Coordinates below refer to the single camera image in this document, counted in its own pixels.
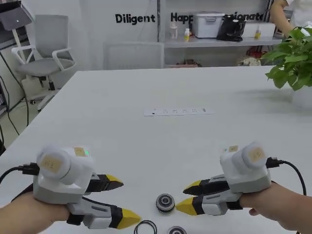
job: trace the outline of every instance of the hand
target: hand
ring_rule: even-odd
[[[0,233],[37,234],[68,216],[65,205],[46,204],[27,193],[0,209]]]
[[[259,193],[243,194],[240,205],[244,208],[252,208],[249,214],[252,216],[262,215],[290,231],[296,231],[292,224],[292,216],[298,210],[298,201],[302,195],[296,194],[276,183]]]

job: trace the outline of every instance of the chair armrest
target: chair armrest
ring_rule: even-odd
[[[60,62],[60,60],[59,60],[59,58],[58,58],[58,54],[59,54],[59,53],[63,53],[63,52],[69,52],[70,56],[71,56],[72,59],[73,59],[73,56],[72,56],[72,54],[70,53],[70,50],[71,50],[71,48],[68,47],[68,48],[66,48],[66,49],[55,50],[55,51],[52,52],[52,57],[53,57],[54,61],[57,63],[57,65],[59,66],[59,68],[61,69],[61,71],[64,71],[65,69],[64,69],[63,65],[61,64],[61,62]]]
[[[24,51],[24,50],[32,50],[32,52],[30,53],[30,55],[27,58],[27,61],[24,61],[21,56],[19,55],[19,51]],[[27,45],[27,46],[22,46],[22,47],[15,47],[12,48],[11,52],[13,55],[15,55],[15,57],[17,58],[17,60],[21,63],[21,64],[26,64],[29,62],[31,56],[34,54],[34,50],[35,50],[35,46],[33,45]]]

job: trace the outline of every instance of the person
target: person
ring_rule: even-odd
[[[46,204],[27,193],[0,209],[0,233],[38,234],[54,222],[66,221],[68,217],[65,205]]]
[[[276,183],[261,192],[244,194],[240,205],[251,208],[250,215],[263,215],[287,230],[302,234],[312,232],[312,197],[297,194]],[[37,234],[68,217],[66,206],[42,203],[28,193],[0,209],[0,233]]]
[[[293,6],[293,14],[291,21],[288,22],[284,8],[290,5]],[[270,14],[273,23],[288,37],[292,29],[304,27],[306,22],[312,21],[312,0],[275,0]]]

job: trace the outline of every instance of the power strip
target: power strip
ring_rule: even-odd
[[[144,110],[144,116],[195,116],[213,114],[215,114],[215,112],[208,108],[163,108]]]

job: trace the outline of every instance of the metal bearing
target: metal bearing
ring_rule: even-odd
[[[187,234],[187,233],[183,228],[179,226],[173,226],[169,228],[169,230],[167,231],[167,234]]]
[[[156,200],[157,209],[164,214],[168,214],[175,208],[175,200],[170,194],[161,194]]]

